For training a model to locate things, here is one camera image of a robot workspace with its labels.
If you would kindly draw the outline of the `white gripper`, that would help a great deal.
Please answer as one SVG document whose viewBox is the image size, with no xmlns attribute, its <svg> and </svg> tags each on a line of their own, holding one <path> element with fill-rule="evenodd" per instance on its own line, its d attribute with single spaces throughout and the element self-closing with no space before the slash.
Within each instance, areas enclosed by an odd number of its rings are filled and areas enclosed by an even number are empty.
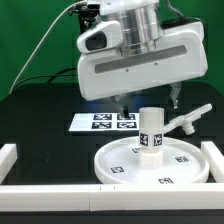
<svg viewBox="0 0 224 224">
<path fill-rule="evenodd" d="M 146 54 L 123 57 L 117 48 L 83 54 L 78 62 L 81 95 L 88 101 L 112 96 L 112 105 L 128 119 L 128 106 L 116 95 L 170 84 L 169 106 L 176 109 L 180 81 L 201 77 L 208 69 L 203 39 L 203 25 L 194 22 L 167 29 Z"/>
</svg>

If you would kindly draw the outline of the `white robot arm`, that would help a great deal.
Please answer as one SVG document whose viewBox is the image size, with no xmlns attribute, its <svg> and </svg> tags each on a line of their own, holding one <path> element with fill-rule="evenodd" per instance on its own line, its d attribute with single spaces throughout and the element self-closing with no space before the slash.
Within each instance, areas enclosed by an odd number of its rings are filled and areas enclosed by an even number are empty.
<svg viewBox="0 0 224 224">
<path fill-rule="evenodd" d="M 86 100 L 109 98 L 127 116 L 121 95 L 168 84 L 176 104 L 181 82 L 206 73 L 201 20 L 181 15 L 161 23 L 159 0 L 87 0 L 86 6 L 99 9 L 97 25 L 77 39 L 78 82 Z"/>
</svg>

